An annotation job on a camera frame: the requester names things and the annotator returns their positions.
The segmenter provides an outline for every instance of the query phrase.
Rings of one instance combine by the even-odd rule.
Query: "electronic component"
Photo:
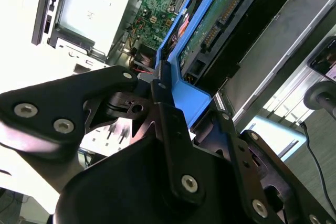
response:
[[[172,0],[167,9],[170,13],[179,14],[186,0]]]
[[[170,27],[172,25],[172,23],[173,22],[170,19],[167,19],[165,25]]]
[[[146,22],[146,26],[139,28],[137,24],[133,23],[133,32],[130,37],[134,39],[136,35],[140,35],[139,43],[155,50],[158,49],[163,41],[163,35],[168,32],[173,23],[172,20],[176,18],[185,1],[143,0],[135,20],[140,18]]]
[[[156,21],[157,21],[157,18],[156,18],[155,16],[152,16],[152,17],[149,19],[149,21],[152,22],[153,24],[155,24]]]
[[[198,28],[195,30],[194,35],[189,40],[186,48],[180,55],[180,66],[183,67],[184,63],[188,60],[187,57],[190,52],[194,52],[197,48],[204,47],[212,42],[212,39],[220,31],[219,27],[214,26],[218,17],[223,13],[223,7],[230,6],[230,0],[214,0],[213,4],[207,11],[205,17],[201,21]]]
[[[308,66],[336,82],[336,36],[328,38],[319,52],[309,60]]]
[[[214,95],[221,85],[239,69],[238,62],[286,2],[286,0],[267,0],[272,4],[269,5],[266,12],[265,1],[214,0],[179,55],[182,78],[192,76],[191,84]],[[232,41],[235,41],[235,47],[238,47],[239,50],[230,47],[231,53],[223,53],[222,49],[228,50],[226,43],[232,43]],[[226,59],[224,65],[213,62],[218,57]],[[216,69],[219,71],[218,74],[222,76],[220,85],[214,86],[213,80],[219,81],[219,79],[217,79],[217,75],[214,76],[212,73],[211,81],[209,78],[205,81],[204,76],[209,74],[207,70],[210,66],[212,66],[210,72],[214,72]]]

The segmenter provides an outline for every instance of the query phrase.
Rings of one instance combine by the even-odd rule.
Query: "metal panel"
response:
[[[288,0],[247,53],[240,63],[239,71],[223,88],[236,112],[236,124],[323,17],[321,10],[324,8],[325,13],[331,7],[332,2],[326,5],[328,1]]]
[[[65,0],[60,24],[108,54],[128,0]]]

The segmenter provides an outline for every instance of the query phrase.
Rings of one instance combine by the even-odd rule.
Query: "black robotic arm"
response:
[[[45,164],[72,160],[97,127],[133,120],[132,144],[70,180],[54,223],[335,223],[262,138],[237,134],[228,115],[210,107],[193,144],[169,63],[156,74],[147,83],[114,66],[0,95],[1,144]]]

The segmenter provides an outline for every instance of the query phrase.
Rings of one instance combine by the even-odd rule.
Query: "black plastic part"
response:
[[[207,57],[214,60],[200,77],[196,86],[214,95],[223,85],[226,78],[230,78],[235,74],[238,70],[237,64],[243,59],[246,52],[258,39],[286,1],[287,0],[254,0],[246,13],[237,14],[237,17],[243,15],[243,18],[232,31],[229,38],[227,36],[227,32],[229,32],[228,27],[225,33],[219,37],[217,43],[212,47],[211,52],[206,54]]]
[[[74,177],[60,195],[54,220],[86,223],[251,223],[241,209],[232,167],[224,159],[192,148],[206,197],[199,207],[170,202],[163,144],[141,141]]]
[[[324,92],[317,97],[317,102],[336,120],[335,94]]]
[[[192,151],[192,142],[183,112],[174,106],[171,90],[163,88],[159,80],[151,82],[153,105],[142,125],[134,131],[132,127],[131,143],[143,139],[145,136],[155,135],[163,143],[167,168],[167,187],[165,200],[173,204],[200,205],[205,196],[202,177],[199,174],[196,159]],[[198,181],[198,190],[189,193],[181,185],[183,175],[191,175]]]
[[[34,45],[38,45],[41,43],[46,16],[48,12],[48,6],[49,0],[38,0],[34,30],[31,38],[31,43],[33,43]]]
[[[253,139],[251,133],[256,134],[258,140]],[[246,130],[241,134],[241,139],[244,139],[248,147],[265,163],[268,172],[267,176],[261,180],[261,184],[264,189],[272,185],[279,191],[288,221],[286,223],[311,223],[309,215],[316,216],[321,223],[332,220],[325,209],[257,133]]]
[[[0,118],[5,124],[3,126],[8,128],[9,137],[2,138],[0,142],[45,159],[71,158],[77,152],[84,134],[97,126],[113,122],[114,119],[104,115],[103,119],[98,120],[101,124],[92,125],[93,118],[99,118],[97,109],[102,100],[115,92],[132,91],[137,82],[138,79],[129,70],[114,66],[2,93]],[[95,106],[86,111],[84,102],[85,108],[88,104]],[[16,115],[14,107],[20,103],[33,104],[38,113],[32,118]],[[68,134],[55,131],[53,124],[57,119],[70,120],[74,130]],[[21,135],[14,134],[15,130],[21,131]]]

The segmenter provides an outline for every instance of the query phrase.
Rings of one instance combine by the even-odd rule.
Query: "black cable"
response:
[[[322,189],[323,189],[323,193],[324,193],[325,199],[327,200],[327,202],[328,202],[331,210],[333,211],[334,215],[336,215],[336,209],[335,209],[334,205],[332,204],[332,202],[331,202],[331,200],[329,198],[329,195],[328,195],[327,186],[325,185],[326,182],[324,181],[324,176],[323,176],[323,173],[322,173],[321,166],[320,166],[319,162],[317,161],[317,158],[315,157],[313,151],[310,148],[310,139],[309,139],[309,135],[308,135],[307,126],[306,126],[306,124],[304,122],[302,122],[302,123],[300,123],[300,127],[303,129],[304,134],[306,135],[306,139],[307,139],[306,140],[306,146],[307,146],[307,149],[310,152],[310,155],[312,156],[312,158],[314,159],[315,165],[316,165],[317,170],[319,172],[320,180],[321,180],[321,185],[322,185]]]
[[[5,211],[8,207],[10,207],[11,204],[13,204],[14,200],[15,200],[15,192],[13,193],[13,199],[12,199],[12,201],[11,201],[11,202],[10,202],[4,209],[2,209],[2,210],[0,211],[0,214],[1,214],[3,211]]]

